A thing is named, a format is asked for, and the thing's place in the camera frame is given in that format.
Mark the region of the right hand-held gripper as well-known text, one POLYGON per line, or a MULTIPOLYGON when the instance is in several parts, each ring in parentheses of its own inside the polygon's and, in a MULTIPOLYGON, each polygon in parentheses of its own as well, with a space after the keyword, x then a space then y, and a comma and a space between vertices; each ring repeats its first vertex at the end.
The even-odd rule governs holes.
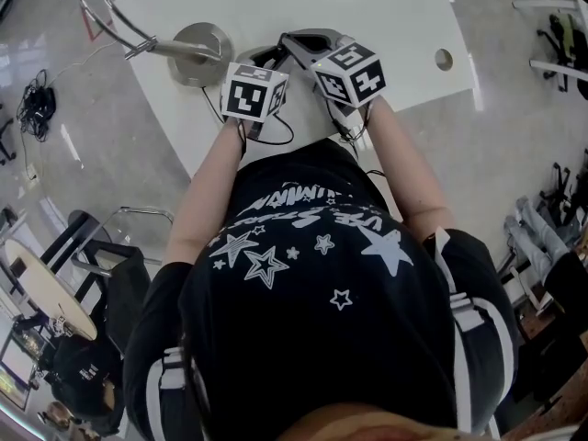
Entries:
POLYGON ((379 56, 353 38, 329 28, 306 28, 280 36, 286 50, 334 111, 348 118, 386 88, 379 56))

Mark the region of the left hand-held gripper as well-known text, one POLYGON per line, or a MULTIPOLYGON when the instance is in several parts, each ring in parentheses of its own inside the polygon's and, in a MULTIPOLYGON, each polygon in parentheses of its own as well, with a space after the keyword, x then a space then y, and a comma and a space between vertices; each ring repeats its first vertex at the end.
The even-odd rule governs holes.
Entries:
POLYGON ((288 74, 279 69, 288 54, 278 46, 257 48, 231 62, 220 91, 220 112, 253 123, 251 138, 258 138, 268 117, 281 108, 288 74))

